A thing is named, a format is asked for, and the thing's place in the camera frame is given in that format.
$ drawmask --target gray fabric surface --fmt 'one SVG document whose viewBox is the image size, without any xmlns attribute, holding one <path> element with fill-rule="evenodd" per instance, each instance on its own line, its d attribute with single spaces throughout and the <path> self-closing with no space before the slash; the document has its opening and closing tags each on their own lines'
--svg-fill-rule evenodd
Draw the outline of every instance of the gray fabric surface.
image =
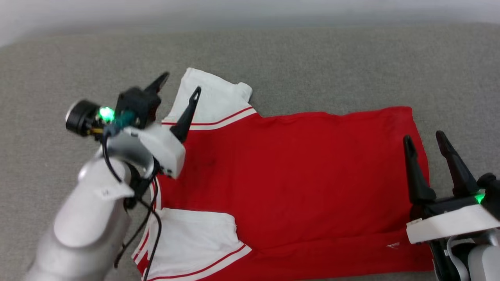
<svg viewBox="0 0 500 281">
<path fill-rule="evenodd" d="M 262 116 L 411 106 L 431 184 L 451 194 L 434 133 L 443 130 L 472 173 L 498 173 L 500 26 L 314 28 L 145 36 L 70 36 L 0 49 L 0 280 L 17 281 L 82 164 L 97 145 L 65 130 L 81 98 L 114 106 L 119 91 L 171 77 L 159 116 L 187 67 L 253 88 Z M 142 210 L 133 212 L 135 227 Z M 126 258 L 124 280 L 139 280 Z M 429 280 L 431 272 L 342 280 Z"/>
</svg>

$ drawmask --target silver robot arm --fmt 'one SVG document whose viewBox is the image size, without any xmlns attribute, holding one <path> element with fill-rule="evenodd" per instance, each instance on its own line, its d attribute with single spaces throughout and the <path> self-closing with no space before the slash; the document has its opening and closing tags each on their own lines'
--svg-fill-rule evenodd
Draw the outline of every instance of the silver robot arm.
<svg viewBox="0 0 500 281">
<path fill-rule="evenodd" d="M 112 118 L 100 116 L 102 107 L 86 100 L 69 110 L 66 127 L 94 136 L 103 146 L 82 167 L 76 188 L 40 239 L 26 281 L 112 280 L 113 263 L 131 222 L 126 210 L 137 201 L 144 203 L 141 197 L 157 173 L 175 179 L 184 165 L 183 142 L 201 88 L 176 125 L 162 126 L 154 122 L 160 103 L 155 97 L 167 77 L 164 73 L 145 90 L 120 94 Z"/>
</svg>

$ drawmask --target green led light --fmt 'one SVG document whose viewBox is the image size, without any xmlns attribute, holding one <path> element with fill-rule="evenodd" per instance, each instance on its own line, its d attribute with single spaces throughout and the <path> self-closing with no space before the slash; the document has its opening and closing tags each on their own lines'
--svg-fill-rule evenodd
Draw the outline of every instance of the green led light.
<svg viewBox="0 0 500 281">
<path fill-rule="evenodd" d="M 109 107 L 99 108 L 99 117 L 104 122 L 111 122 L 115 119 L 115 111 Z"/>
<path fill-rule="evenodd" d="M 475 200 L 477 201 L 478 204 L 481 204 L 481 201 L 485 198 L 484 194 L 478 194 L 474 196 Z"/>
</svg>

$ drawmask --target white sleeve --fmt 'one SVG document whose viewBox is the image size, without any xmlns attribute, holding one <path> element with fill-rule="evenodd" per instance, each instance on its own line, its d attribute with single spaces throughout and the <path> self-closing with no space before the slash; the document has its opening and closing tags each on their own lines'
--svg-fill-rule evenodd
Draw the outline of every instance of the white sleeve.
<svg viewBox="0 0 500 281">
<path fill-rule="evenodd" d="M 193 125 L 219 123 L 241 111 L 252 109 L 249 104 L 252 88 L 245 83 L 233 84 L 202 70 L 188 68 L 182 77 L 172 110 L 164 124 L 175 123 L 182 115 L 196 87 L 201 87 Z"/>
</svg>

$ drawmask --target white wall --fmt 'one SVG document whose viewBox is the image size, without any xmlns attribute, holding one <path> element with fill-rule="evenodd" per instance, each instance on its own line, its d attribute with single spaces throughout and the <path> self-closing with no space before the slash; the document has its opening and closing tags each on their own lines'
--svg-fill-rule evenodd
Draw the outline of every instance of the white wall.
<svg viewBox="0 0 500 281">
<path fill-rule="evenodd" d="M 0 0 L 0 46 L 33 36 L 500 22 L 500 0 Z"/>
</svg>

